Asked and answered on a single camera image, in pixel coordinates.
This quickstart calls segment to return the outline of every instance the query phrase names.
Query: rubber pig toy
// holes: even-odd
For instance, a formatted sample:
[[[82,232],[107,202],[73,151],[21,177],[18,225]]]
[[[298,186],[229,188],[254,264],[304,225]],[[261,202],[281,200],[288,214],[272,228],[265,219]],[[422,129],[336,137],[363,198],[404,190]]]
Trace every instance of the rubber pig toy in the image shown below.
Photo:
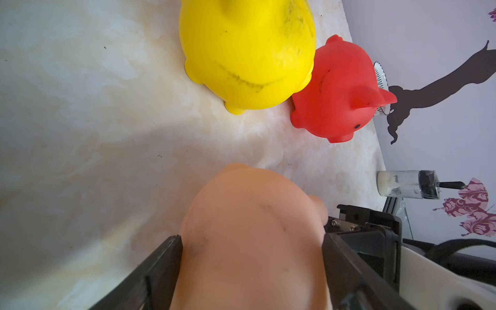
[[[315,24],[306,0],[182,0],[189,78],[234,115],[274,107],[310,82]]]
[[[372,60],[358,45],[337,35],[315,52],[308,86],[293,95],[291,123],[331,143],[346,142],[367,125],[378,107],[396,103],[380,89]]]
[[[194,198],[171,310],[331,309],[322,200],[287,178],[231,164]]]

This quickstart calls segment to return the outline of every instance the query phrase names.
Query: pink flower decal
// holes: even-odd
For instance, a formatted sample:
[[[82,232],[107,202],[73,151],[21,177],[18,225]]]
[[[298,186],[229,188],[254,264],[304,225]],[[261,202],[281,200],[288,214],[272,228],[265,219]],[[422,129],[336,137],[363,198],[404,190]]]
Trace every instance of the pink flower decal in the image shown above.
[[[458,191],[460,198],[469,204],[480,204],[485,210],[488,206],[489,196],[484,184],[476,178],[472,178],[465,189]]]
[[[474,212],[484,211],[480,208],[480,203],[471,204],[459,198],[448,198],[442,204],[443,208],[433,209],[433,211],[443,209],[448,216],[471,215]]]
[[[460,226],[468,233],[462,236],[477,234],[491,237],[496,235],[496,214],[488,213],[492,207],[487,209],[489,195],[484,184],[472,178],[464,189],[458,191],[458,194],[460,198],[445,199],[442,208],[433,210],[443,209],[448,216],[466,215],[468,219],[461,222]]]
[[[489,15],[491,15],[493,21],[496,21],[496,8],[492,12],[490,12]]]
[[[468,234],[491,237],[496,235],[496,214],[474,212],[468,220],[461,222],[460,226],[465,228]]]

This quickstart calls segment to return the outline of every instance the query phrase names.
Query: pig foot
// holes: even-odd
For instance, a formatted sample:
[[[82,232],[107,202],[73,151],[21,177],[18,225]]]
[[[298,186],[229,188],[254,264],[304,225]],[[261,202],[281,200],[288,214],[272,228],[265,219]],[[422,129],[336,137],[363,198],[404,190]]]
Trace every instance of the pig foot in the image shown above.
[[[224,102],[224,106],[226,107],[226,110],[229,111],[229,113],[234,115],[241,115],[246,112],[245,109],[240,109],[229,102]]]
[[[194,70],[191,68],[191,61],[187,59],[185,62],[185,71],[191,81],[195,82],[196,84],[203,85],[203,82],[196,76]]]
[[[300,120],[300,115],[296,110],[291,113],[291,124],[293,124],[294,128],[303,128],[302,121]]]

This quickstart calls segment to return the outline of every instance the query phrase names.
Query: red rubber pig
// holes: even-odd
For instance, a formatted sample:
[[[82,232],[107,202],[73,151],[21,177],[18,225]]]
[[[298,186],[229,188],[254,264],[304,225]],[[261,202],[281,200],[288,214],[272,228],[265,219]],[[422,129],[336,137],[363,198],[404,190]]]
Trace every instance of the red rubber pig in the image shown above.
[[[380,89],[372,60],[358,45],[333,35],[317,49],[311,81],[293,94],[291,123],[331,143],[346,142],[367,125],[378,107],[396,103]]]

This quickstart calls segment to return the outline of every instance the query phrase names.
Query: black handle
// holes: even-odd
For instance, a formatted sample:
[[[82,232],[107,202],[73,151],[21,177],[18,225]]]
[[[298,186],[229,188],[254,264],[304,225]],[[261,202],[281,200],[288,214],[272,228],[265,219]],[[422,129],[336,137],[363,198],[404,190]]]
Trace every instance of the black handle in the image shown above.
[[[439,187],[443,188],[452,188],[452,189],[464,189],[465,183],[463,182],[441,182],[439,183]]]
[[[436,264],[443,266],[452,254],[460,251],[461,249],[473,246],[489,246],[496,248],[496,242],[481,239],[448,240],[432,247],[426,252],[425,257],[432,260]]]

